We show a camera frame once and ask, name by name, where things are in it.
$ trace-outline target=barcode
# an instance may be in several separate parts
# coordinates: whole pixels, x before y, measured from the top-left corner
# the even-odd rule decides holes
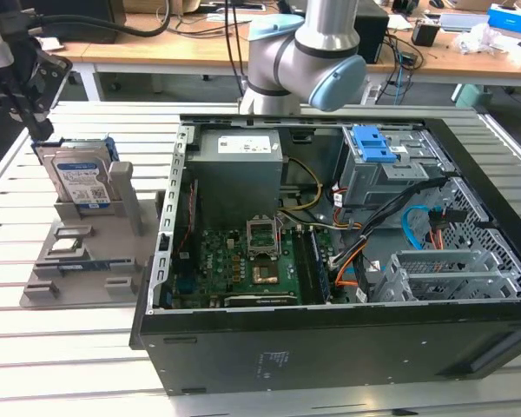
[[[93,187],[90,189],[90,193],[93,195],[93,198],[106,198],[106,192],[103,187]]]

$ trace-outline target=cardboard box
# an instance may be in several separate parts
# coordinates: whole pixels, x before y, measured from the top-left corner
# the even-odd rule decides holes
[[[506,9],[498,4],[493,4],[488,10],[488,15],[490,16],[488,20],[490,26],[521,33],[521,10]]]
[[[504,6],[512,6],[515,0],[502,2],[501,0],[445,0],[446,6],[456,10],[488,11],[494,3],[504,3]]]

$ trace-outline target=table leg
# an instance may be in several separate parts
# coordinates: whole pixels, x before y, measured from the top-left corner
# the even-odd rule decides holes
[[[160,94],[164,91],[162,88],[162,74],[151,74],[153,82],[153,92]]]
[[[74,65],[74,71],[81,75],[87,99],[90,102],[101,102],[104,99],[102,85],[95,71],[95,65],[92,63],[78,63]]]
[[[461,90],[463,89],[463,86],[464,86],[464,84],[458,84],[457,87],[455,88],[455,90],[453,91],[452,101],[454,103],[458,100],[459,95],[461,94]]]

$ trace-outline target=cardboard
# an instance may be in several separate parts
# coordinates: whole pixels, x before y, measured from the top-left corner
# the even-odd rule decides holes
[[[515,0],[445,0],[445,5],[450,9],[470,10],[470,11],[488,11],[490,6],[495,3],[502,3],[504,6],[513,6]]]

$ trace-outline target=wooden desk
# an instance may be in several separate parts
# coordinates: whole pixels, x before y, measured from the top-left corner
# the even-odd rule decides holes
[[[422,0],[414,16],[424,10],[454,12],[459,10],[437,10]],[[197,17],[186,17],[195,20]],[[128,15],[127,25],[150,30],[158,26],[153,15]],[[221,26],[223,23],[200,21],[191,25],[183,24],[180,30],[197,31]],[[411,42],[412,32],[398,31],[395,35]],[[240,26],[241,51],[247,66],[248,26]],[[439,32],[431,48],[419,47],[425,56],[425,64],[413,76],[414,82],[422,83],[477,83],[487,85],[521,86],[521,68],[508,62],[507,56],[499,51],[494,56],[488,54],[461,55],[450,47],[456,34]],[[234,60],[237,60],[235,37],[232,36]],[[409,50],[406,45],[401,49]],[[368,75],[372,83],[382,83],[393,71],[392,51],[384,46],[379,62],[368,65]],[[206,74],[231,75],[226,40],[223,36],[215,39],[194,39],[164,33],[152,38],[120,35],[116,44],[90,44],[75,61],[74,69],[82,74],[85,89],[91,100],[99,100],[101,91],[96,83],[99,72],[133,72],[151,74]]]

